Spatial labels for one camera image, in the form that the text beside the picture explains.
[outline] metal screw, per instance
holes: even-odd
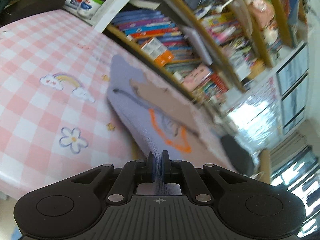
[[[196,196],[196,200],[200,202],[208,202],[211,200],[211,197],[207,194],[200,194]]]
[[[108,200],[110,200],[112,202],[119,202],[119,201],[123,200],[123,196],[120,194],[113,194],[108,197]]]

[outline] pink and white checkered pattern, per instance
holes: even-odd
[[[132,139],[106,97],[111,58],[134,58],[105,35],[62,10],[0,28],[0,190],[25,193],[103,163],[132,160]],[[40,83],[65,73],[82,83],[95,102]],[[112,123],[116,128],[109,131]],[[80,153],[62,147],[61,129],[79,128],[88,143]]]

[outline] floor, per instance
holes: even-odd
[[[13,229],[17,226],[13,218],[13,208],[16,200],[0,199],[0,240],[10,240]]]

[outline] purple book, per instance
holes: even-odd
[[[169,17],[164,17],[164,18],[158,18],[158,19],[150,19],[150,20],[143,20],[143,21],[120,24],[117,27],[119,28],[119,30],[124,31],[126,29],[130,29],[133,27],[145,26],[145,25],[150,25],[150,24],[154,24],[154,23],[169,22],[169,21],[170,21]]]

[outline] white container with green rim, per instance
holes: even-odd
[[[77,12],[80,16],[91,19],[102,4],[103,1],[101,0],[83,0],[77,9]]]

